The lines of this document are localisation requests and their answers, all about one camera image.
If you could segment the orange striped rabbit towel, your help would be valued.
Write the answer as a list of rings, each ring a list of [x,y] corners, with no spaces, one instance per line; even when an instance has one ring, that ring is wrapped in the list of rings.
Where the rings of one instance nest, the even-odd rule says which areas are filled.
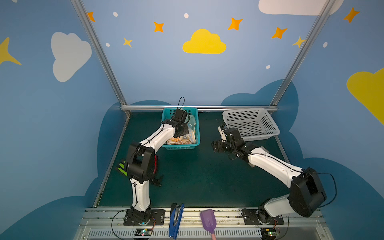
[[[178,138],[170,138],[167,140],[167,145],[193,145],[196,143],[196,137],[194,132],[190,132],[187,135],[178,137]]]

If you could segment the teal plastic basket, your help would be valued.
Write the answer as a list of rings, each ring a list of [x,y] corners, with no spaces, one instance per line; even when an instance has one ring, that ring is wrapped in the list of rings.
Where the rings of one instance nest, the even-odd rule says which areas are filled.
[[[179,117],[176,107],[168,107],[163,110],[162,123],[168,120],[182,120],[184,123],[177,123],[174,141],[168,139],[163,147],[167,150],[193,150],[200,142],[200,125],[198,109],[194,107],[181,107],[181,110],[186,112],[186,117]]]

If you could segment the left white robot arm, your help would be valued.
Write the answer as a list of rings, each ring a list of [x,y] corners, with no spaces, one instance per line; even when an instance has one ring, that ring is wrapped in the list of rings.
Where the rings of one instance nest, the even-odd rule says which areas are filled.
[[[149,183],[154,176],[156,153],[169,139],[189,133],[188,120],[187,112],[176,109],[174,116],[162,121],[153,134],[129,146],[123,171],[127,173],[133,191],[131,212],[143,222],[151,212]]]

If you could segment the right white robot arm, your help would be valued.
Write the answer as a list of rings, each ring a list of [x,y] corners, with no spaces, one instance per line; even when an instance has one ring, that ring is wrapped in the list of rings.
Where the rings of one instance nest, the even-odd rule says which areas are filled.
[[[316,170],[291,165],[265,148],[245,142],[236,128],[218,129],[221,139],[212,142],[215,153],[232,154],[251,167],[268,172],[290,189],[289,194],[266,200],[258,207],[256,216],[260,223],[267,224],[272,218],[292,213],[308,218],[327,200],[320,173]]]

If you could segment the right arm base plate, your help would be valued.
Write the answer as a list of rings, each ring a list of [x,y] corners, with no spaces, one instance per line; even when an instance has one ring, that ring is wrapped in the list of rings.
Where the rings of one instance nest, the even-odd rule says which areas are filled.
[[[283,225],[282,216],[271,217],[264,210],[258,209],[241,209],[240,211],[245,225]]]

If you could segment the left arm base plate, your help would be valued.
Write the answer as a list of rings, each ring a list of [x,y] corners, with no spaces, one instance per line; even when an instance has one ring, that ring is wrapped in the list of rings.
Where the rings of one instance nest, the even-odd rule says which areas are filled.
[[[126,212],[124,226],[162,226],[165,220],[165,213],[165,210],[148,209],[145,212],[141,212],[136,209],[130,209]]]

